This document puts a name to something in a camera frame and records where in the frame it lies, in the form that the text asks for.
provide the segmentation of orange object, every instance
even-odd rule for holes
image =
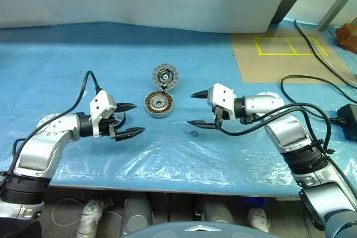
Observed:
[[[336,30],[339,39],[339,46],[357,54],[357,25],[345,23],[340,29]]]

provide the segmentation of cardboard sheet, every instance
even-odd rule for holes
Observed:
[[[319,32],[309,30],[306,33],[338,72],[356,82],[350,69]],[[284,76],[299,74],[343,84],[317,60],[297,30],[270,29],[266,33],[230,36],[244,82],[280,82]],[[320,83],[312,79],[293,79],[289,82]]]

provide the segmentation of white cable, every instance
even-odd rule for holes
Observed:
[[[60,204],[60,202],[62,202],[62,201],[73,201],[73,202],[76,202],[76,203],[80,204],[81,206],[84,206],[83,203],[81,203],[80,201],[78,201],[77,199],[74,199],[74,198],[62,198],[62,199],[58,200],[58,202],[57,202],[57,203],[54,205],[54,207],[52,208],[52,212],[51,212],[51,217],[52,217],[53,223],[54,223],[55,225],[59,226],[59,227],[68,227],[68,226],[71,226],[71,225],[73,225],[73,224],[78,223],[78,222],[80,221],[80,218],[77,219],[76,221],[73,221],[73,222],[68,223],[68,224],[60,224],[60,223],[58,223],[57,221],[55,221],[55,217],[54,217],[55,209],[56,209],[56,207]],[[120,219],[122,219],[122,215],[119,214],[119,213],[116,213],[116,212],[113,212],[113,211],[107,211],[107,210],[104,210],[103,212],[106,212],[106,213],[109,213],[109,214],[113,214],[113,215],[117,215],[118,217],[120,217]]]
[[[304,29],[301,27],[300,23],[298,20],[296,20],[296,25],[299,27],[299,29],[301,30],[301,32],[307,37],[309,43],[312,45],[313,49],[316,51],[318,51],[320,53],[320,55],[324,58],[325,62],[336,72],[338,73],[341,77],[343,77],[345,80],[347,80],[349,83],[356,85],[357,83],[348,79],[346,76],[344,76],[343,74],[341,74],[330,62],[329,60],[325,57],[324,53],[320,50],[320,48],[311,41],[311,39],[307,36],[306,32],[304,31]]]

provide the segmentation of robotic arm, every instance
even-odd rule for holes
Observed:
[[[144,128],[117,131],[126,118],[124,114],[122,121],[117,122],[114,113],[134,108],[134,104],[115,103],[112,95],[98,87],[90,102],[90,115],[76,113],[58,117],[59,114],[51,114],[42,118],[37,126],[39,130],[27,142],[24,141],[9,171],[0,173],[0,217],[23,220],[39,217],[45,191],[57,170],[63,149],[69,143],[89,136],[110,136],[119,141],[140,134]]]
[[[265,125],[265,130],[288,164],[296,183],[302,187],[299,196],[315,226],[320,230],[325,229],[328,238],[356,237],[355,190],[324,152],[321,142],[313,139],[291,114],[279,117],[277,115],[280,111],[277,111],[264,116],[284,106],[278,94],[265,92],[237,98],[232,89],[215,84],[209,90],[195,93],[191,97],[207,98],[215,114],[214,123],[202,120],[188,122],[199,128],[219,129],[225,134],[237,135],[222,128],[223,120],[235,122],[240,119],[242,124],[249,124],[269,119],[271,122]]]

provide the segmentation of black power adapter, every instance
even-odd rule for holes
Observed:
[[[339,118],[344,118],[341,124],[344,129],[345,138],[357,142],[357,105],[348,104],[337,110]]]

